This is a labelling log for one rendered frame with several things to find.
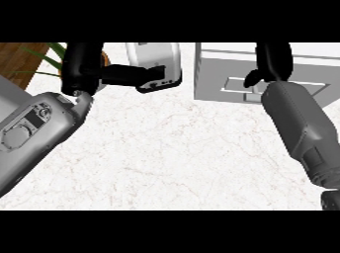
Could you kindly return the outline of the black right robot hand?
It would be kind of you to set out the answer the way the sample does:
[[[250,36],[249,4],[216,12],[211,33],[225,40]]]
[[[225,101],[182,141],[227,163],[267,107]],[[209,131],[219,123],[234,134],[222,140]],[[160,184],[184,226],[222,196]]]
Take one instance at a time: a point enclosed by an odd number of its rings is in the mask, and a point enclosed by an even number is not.
[[[287,42],[258,42],[255,46],[256,68],[247,73],[243,87],[259,81],[286,81],[292,73],[292,55]]]

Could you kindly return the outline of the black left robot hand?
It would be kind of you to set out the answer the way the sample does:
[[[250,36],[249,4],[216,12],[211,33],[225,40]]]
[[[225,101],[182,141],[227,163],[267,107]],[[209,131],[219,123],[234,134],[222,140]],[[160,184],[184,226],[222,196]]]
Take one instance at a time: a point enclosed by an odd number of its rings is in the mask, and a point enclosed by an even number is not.
[[[60,68],[60,91],[72,96],[75,91],[94,95],[98,83],[141,87],[150,81],[165,78],[165,67],[151,68],[100,63],[101,42],[69,42]]]

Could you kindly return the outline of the green leafy plant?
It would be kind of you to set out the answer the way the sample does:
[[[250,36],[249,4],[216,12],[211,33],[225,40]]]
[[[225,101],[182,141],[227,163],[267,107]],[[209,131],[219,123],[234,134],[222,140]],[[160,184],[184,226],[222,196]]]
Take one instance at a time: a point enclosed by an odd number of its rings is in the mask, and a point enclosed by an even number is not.
[[[46,46],[49,47],[49,50],[55,53],[55,56],[58,57],[58,59],[63,59],[63,57],[64,57],[64,47],[60,45],[60,43],[58,42],[48,42]],[[42,53],[33,51],[27,47],[21,47],[21,50],[24,52],[27,52],[30,55],[33,55],[35,57],[38,57],[41,60],[43,60],[55,70],[61,70],[61,62],[55,61],[54,59],[46,57]],[[41,72],[41,71],[33,71],[33,74],[42,74],[42,75],[52,76],[51,73]]]

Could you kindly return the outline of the pale grey cabinet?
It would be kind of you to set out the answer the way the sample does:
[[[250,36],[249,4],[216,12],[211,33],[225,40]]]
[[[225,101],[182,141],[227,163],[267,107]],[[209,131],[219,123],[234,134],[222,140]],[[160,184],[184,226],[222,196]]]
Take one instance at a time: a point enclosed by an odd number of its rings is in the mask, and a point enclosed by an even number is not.
[[[256,68],[253,42],[194,44],[193,98],[203,101],[259,104],[267,83],[243,87]],[[287,80],[308,91],[320,107],[340,99],[340,42],[292,42],[292,74]]]

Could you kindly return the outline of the white appliance with dark base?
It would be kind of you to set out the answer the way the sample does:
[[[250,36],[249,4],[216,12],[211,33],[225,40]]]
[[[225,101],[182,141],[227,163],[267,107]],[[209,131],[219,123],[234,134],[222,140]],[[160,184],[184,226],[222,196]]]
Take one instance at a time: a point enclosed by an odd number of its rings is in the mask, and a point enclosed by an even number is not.
[[[181,82],[179,50],[177,42],[126,42],[126,55],[132,66],[150,69],[160,67],[163,77],[137,87],[140,93],[150,93],[175,87]]]

